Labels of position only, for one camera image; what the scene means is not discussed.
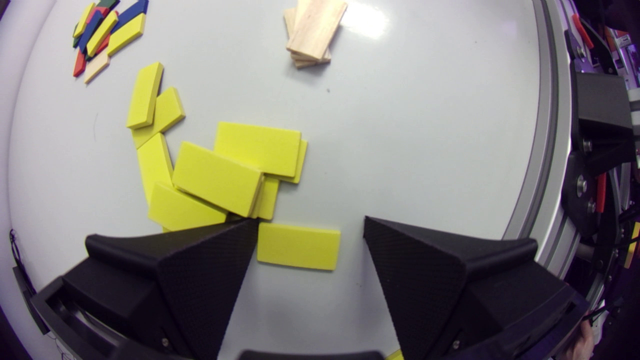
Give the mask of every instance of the white table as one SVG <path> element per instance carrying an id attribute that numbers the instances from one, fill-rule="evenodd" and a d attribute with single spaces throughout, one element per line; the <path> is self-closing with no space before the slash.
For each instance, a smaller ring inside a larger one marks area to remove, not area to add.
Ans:
<path id="1" fill-rule="evenodd" d="M 183 141 L 211 148 L 218 121 L 300 130 L 302 180 L 281 185 L 273 221 L 342 231 L 330 274 L 252 261 L 220 359 L 397 350 L 364 215 L 505 235 L 545 101 L 531 1 L 351 1 L 332 63 L 296 70 L 282 19 L 293 0 L 151 0 L 145 34 L 88 86 L 71 74 L 85 2 L 56 3 L 15 108 L 10 209 L 36 288 L 86 257 L 87 234 L 161 230 L 124 126 L 154 61 L 187 113 L 166 134 L 174 160 Z"/>

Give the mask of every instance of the pile of colored blocks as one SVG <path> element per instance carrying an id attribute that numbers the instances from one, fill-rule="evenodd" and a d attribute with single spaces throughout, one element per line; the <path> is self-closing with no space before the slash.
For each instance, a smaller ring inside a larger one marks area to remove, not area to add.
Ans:
<path id="1" fill-rule="evenodd" d="M 127 117 L 138 152 L 148 217 L 163 231 L 241 217 L 271 220 L 281 181 L 298 184 L 307 141 L 299 131 L 219 122 L 213 149 L 183 142 L 171 161 L 164 132 L 185 117 L 177 90 L 160 95 L 164 67 L 138 72 Z M 340 231 L 262 222 L 261 262 L 334 270 Z"/>
<path id="2" fill-rule="evenodd" d="M 101 0 L 89 4 L 74 28 L 74 48 L 77 48 L 74 77 L 84 73 L 89 83 L 108 65 L 111 57 L 142 35 L 148 0 L 137 0 L 118 13 L 114 8 L 120 0 Z"/>

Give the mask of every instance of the rectangular block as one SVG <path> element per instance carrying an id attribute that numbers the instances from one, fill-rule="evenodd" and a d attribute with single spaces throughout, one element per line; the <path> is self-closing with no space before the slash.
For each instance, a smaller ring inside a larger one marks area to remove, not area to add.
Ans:
<path id="1" fill-rule="evenodd" d="M 109 56 L 113 56 L 119 52 L 123 47 L 129 45 L 133 40 L 136 40 L 145 32 L 145 14 L 141 13 L 135 17 L 132 21 L 122 26 L 118 31 L 111 32 L 111 40 L 109 40 L 109 46 L 107 52 Z"/>
<path id="2" fill-rule="evenodd" d="M 304 13 L 307 11 L 307 8 L 309 7 L 310 4 L 311 4 L 311 0 L 298 0 L 298 5 L 294 8 L 294 11 L 293 11 L 293 21 L 292 21 L 293 28 L 291 29 L 289 38 L 293 36 L 296 26 L 298 26 L 298 24 L 300 23 L 300 19 L 302 18 L 302 15 L 304 15 Z M 298 56 L 303 57 L 303 58 L 299 58 L 298 60 L 313 60 L 312 58 L 309 58 L 308 56 L 305 56 L 305 55 L 298 55 Z M 320 60 L 320 63 L 328 63 L 329 61 L 331 61 L 331 52 L 329 52 L 329 48 L 327 48 L 327 50 L 324 52 L 322 59 Z"/>
<path id="3" fill-rule="evenodd" d="M 182 143 L 173 172 L 173 184 L 181 190 L 243 217 L 253 210 L 262 178 L 256 168 L 188 142 Z"/>
<path id="4" fill-rule="evenodd" d="M 98 49 L 95 51 L 95 54 L 100 54 L 102 50 L 105 50 L 107 48 L 107 46 L 109 45 L 110 38 L 111 38 L 111 34 L 107 34 L 107 37 L 104 38 L 100 46 L 98 46 Z"/>
<path id="5" fill-rule="evenodd" d="M 269 176 L 264 177 L 250 217 L 263 218 L 264 220 L 271 220 L 273 218 L 273 210 L 276 208 L 279 186 L 280 180 Z"/>
<path id="6" fill-rule="evenodd" d="M 154 123 L 131 130 L 136 149 L 158 133 L 164 133 L 178 121 L 184 119 L 185 113 L 178 96 L 178 90 L 170 87 L 156 98 L 156 110 L 154 111 Z"/>
<path id="7" fill-rule="evenodd" d="M 300 132 L 219 122 L 214 152 L 263 172 L 295 176 Z"/>
<path id="8" fill-rule="evenodd" d="M 89 15 L 89 18 L 93 17 L 93 15 L 95 15 L 95 13 L 99 12 L 102 14 L 102 18 L 107 17 L 107 14 L 109 13 L 109 8 L 105 8 L 103 6 L 97 6 L 95 8 L 93 8 L 93 11 L 91 12 L 91 15 Z"/>
<path id="9" fill-rule="evenodd" d="M 91 39 L 86 44 L 86 53 L 89 56 L 94 56 L 98 47 L 102 44 L 107 35 L 110 34 L 111 29 L 115 26 L 116 22 L 118 22 L 118 15 L 116 12 L 110 12 L 106 18 L 102 21 L 102 24 L 95 30 Z"/>
<path id="10" fill-rule="evenodd" d="M 402 351 L 397 349 L 393 354 L 387 356 L 385 360 L 404 360 L 404 356 L 402 355 Z"/>
<path id="11" fill-rule="evenodd" d="M 89 42 L 89 39 L 91 39 L 91 36 L 93 36 L 93 33 L 95 32 L 95 30 L 102 23 L 103 19 L 104 17 L 102 16 L 102 13 L 100 12 L 93 13 L 93 17 L 91 17 L 91 20 L 86 25 L 86 29 L 84 29 L 83 34 L 80 36 L 80 41 L 78 41 L 78 48 L 83 53 L 86 54 L 86 45 Z"/>
<path id="12" fill-rule="evenodd" d="M 154 186 L 159 181 L 171 184 L 173 166 L 164 135 L 156 134 L 138 149 L 138 164 L 147 204 L 151 203 Z"/>
<path id="13" fill-rule="evenodd" d="M 74 77 L 77 78 L 84 72 L 84 68 L 86 67 L 86 60 L 84 59 L 84 54 L 78 50 L 78 55 L 76 56 L 76 64 L 74 65 Z"/>
<path id="14" fill-rule="evenodd" d="M 148 215 L 149 219 L 170 231 L 221 224 L 227 219 L 225 210 L 162 182 L 154 186 Z"/>
<path id="15" fill-rule="evenodd" d="M 287 28 L 287 35 L 291 38 L 294 29 L 294 18 L 296 16 L 296 8 L 286 9 L 284 11 L 284 21 L 285 26 Z M 328 63 L 331 61 L 331 54 L 329 53 L 329 49 L 326 50 L 323 58 L 321 60 L 313 60 L 308 56 L 291 54 L 291 58 L 293 59 L 293 63 L 296 66 L 296 69 L 302 69 L 309 66 L 314 66 L 319 63 Z"/>
<path id="16" fill-rule="evenodd" d="M 147 13 L 148 0 L 138 0 L 118 16 L 118 24 L 111 30 L 112 33 L 118 31 L 129 21 L 135 19 L 141 13 Z"/>
<path id="17" fill-rule="evenodd" d="M 115 37 L 116 34 L 114 33 L 110 42 L 114 41 Z M 158 88 L 160 87 L 163 71 L 164 66 L 159 62 L 155 62 L 143 67 L 138 72 L 136 83 L 133 86 L 133 94 L 131 95 L 129 115 L 127 116 L 127 127 L 129 129 L 138 129 L 153 123 L 156 97 L 158 96 Z"/>
<path id="18" fill-rule="evenodd" d="M 340 231 L 261 222 L 258 261 L 319 270 L 335 270 Z"/>
<path id="19" fill-rule="evenodd" d="M 300 176 L 302 176 L 302 165 L 305 164 L 305 155 L 307 154 L 307 141 L 300 140 L 300 149 L 298 151 L 298 160 L 296 162 L 296 175 L 294 177 L 291 176 L 280 176 L 280 175 L 269 175 L 276 179 L 287 181 L 289 183 L 298 184 L 300 182 Z"/>
<path id="20" fill-rule="evenodd" d="M 312 1 L 296 23 L 287 50 L 320 60 L 346 9 L 347 4 L 340 0 Z"/>
<path id="21" fill-rule="evenodd" d="M 120 3 L 120 0 L 100 0 L 100 2 L 98 3 L 98 7 L 103 7 L 103 8 L 109 8 L 111 10 L 113 10 L 114 7 L 116 7 L 117 4 Z"/>
<path id="22" fill-rule="evenodd" d="M 109 55 L 106 51 L 101 52 L 98 56 L 94 57 L 93 60 L 89 61 L 84 70 L 84 83 L 88 84 L 89 81 L 93 80 L 96 75 L 100 74 L 100 72 L 109 66 L 109 62 Z"/>
<path id="23" fill-rule="evenodd" d="M 84 33 L 84 29 L 86 28 L 86 21 L 89 19 L 89 16 L 93 13 L 93 8 L 95 8 L 95 4 L 91 3 L 87 5 L 86 8 L 82 11 L 82 15 L 80 15 L 80 20 L 76 25 L 76 29 L 74 30 L 74 38 L 79 37 Z"/>

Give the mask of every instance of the yellow foam block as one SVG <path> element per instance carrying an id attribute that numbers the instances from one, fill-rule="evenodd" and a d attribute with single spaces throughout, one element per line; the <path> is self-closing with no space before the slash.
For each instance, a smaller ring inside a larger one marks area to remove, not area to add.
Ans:
<path id="1" fill-rule="evenodd" d="M 80 20 L 78 20 L 76 30 L 74 31 L 74 38 L 79 37 L 84 33 L 84 29 L 86 29 L 86 20 L 89 17 L 89 14 L 93 13 L 93 8 L 95 8 L 95 4 L 91 3 L 87 5 L 87 7 L 82 11 L 82 15 L 80 15 Z"/>
<path id="2" fill-rule="evenodd" d="M 221 224 L 227 212 L 173 187 L 157 182 L 149 204 L 149 219 L 171 231 Z"/>
<path id="3" fill-rule="evenodd" d="M 151 139 L 155 134 L 164 133 L 175 125 L 175 123 L 184 119 L 184 117 L 184 108 L 182 108 L 178 90 L 174 87 L 166 89 L 156 98 L 154 123 L 149 126 L 131 130 L 136 149 L 140 148 L 142 144 Z"/>
<path id="4" fill-rule="evenodd" d="M 138 149 L 138 163 L 147 204 L 150 204 L 156 182 L 171 184 L 173 175 L 169 148 L 166 146 L 164 135 L 156 134 Z"/>
<path id="5" fill-rule="evenodd" d="M 302 175 L 302 165 L 304 165 L 305 163 L 305 155 L 307 154 L 307 145 L 308 143 L 306 140 L 300 140 L 300 149 L 298 149 L 298 160 L 296 162 L 296 175 L 294 177 L 280 176 L 280 175 L 270 175 L 270 176 L 282 181 L 298 184 L 300 182 L 300 175 Z"/>
<path id="6" fill-rule="evenodd" d="M 214 152 L 259 168 L 295 176 L 300 132 L 273 127 L 219 122 Z"/>
<path id="7" fill-rule="evenodd" d="M 260 223 L 258 261 L 320 270 L 335 270 L 340 231 Z"/>
<path id="8" fill-rule="evenodd" d="M 137 129 L 153 123 L 156 97 L 163 70 L 164 66 L 161 63 L 153 63 L 138 72 L 127 116 L 129 129 Z"/>
<path id="9" fill-rule="evenodd" d="M 256 168 L 183 142 L 175 162 L 173 184 L 223 209 L 248 217 L 263 177 Z"/>
<path id="10" fill-rule="evenodd" d="M 640 223 L 636 222 L 634 223 L 634 230 L 631 233 L 631 238 L 635 239 L 638 237 L 639 234 L 640 234 Z M 634 253 L 636 252 L 636 246 L 637 246 L 637 242 L 631 243 L 627 248 L 627 256 L 625 257 L 625 264 L 624 264 L 624 267 L 626 269 L 631 267 L 631 262 L 633 261 Z"/>
<path id="11" fill-rule="evenodd" d="M 397 349 L 393 354 L 387 356 L 385 360 L 404 360 L 404 356 L 402 356 L 402 351 Z"/>
<path id="12" fill-rule="evenodd" d="M 107 45 L 107 53 L 109 53 L 109 56 L 113 56 L 123 47 L 129 45 L 130 42 L 142 36 L 144 32 L 145 14 L 141 13 L 111 34 L 109 45 Z"/>
<path id="13" fill-rule="evenodd" d="M 263 218 L 265 220 L 271 220 L 273 218 L 273 210 L 276 207 L 279 185 L 280 180 L 269 176 L 264 177 L 262 188 L 253 207 L 252 218 Z"/>
<path id="14" fill-rule="evenodd" d="M 109 35 L 111 29 L 116 26 L 118 22 L 118 15 L 116 12 L 109 12 L 107 17 L 102 21 L 102 24 L 93 33 L 89 42 L 86 43 L 86 52 L 89 56 L 95 55 L 96 50 L 102 44 L 102 41 Z"/>

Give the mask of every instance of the stack of wooden blocks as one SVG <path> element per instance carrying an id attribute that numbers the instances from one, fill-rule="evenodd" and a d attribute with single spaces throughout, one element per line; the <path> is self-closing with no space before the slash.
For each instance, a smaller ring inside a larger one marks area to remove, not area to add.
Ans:
<path id="1" fill-rule="evenodd" d="M 284 11 L 287 50 L 296 68 L 331 62 L 329 44 L 346 9 L 340 0 L 298 0 Z"/>
<path id="2" fill-rule="evenodd" d="M 122 14 L 115 11 L 120 0 L 90 3 L 82 12 L 73 34 L 73 46 L 78 49 L 74 77 L 84 73 L 89 83 L 111 61 L 111 57 L 145 30 L 148 0 L 137 0 Z"/>

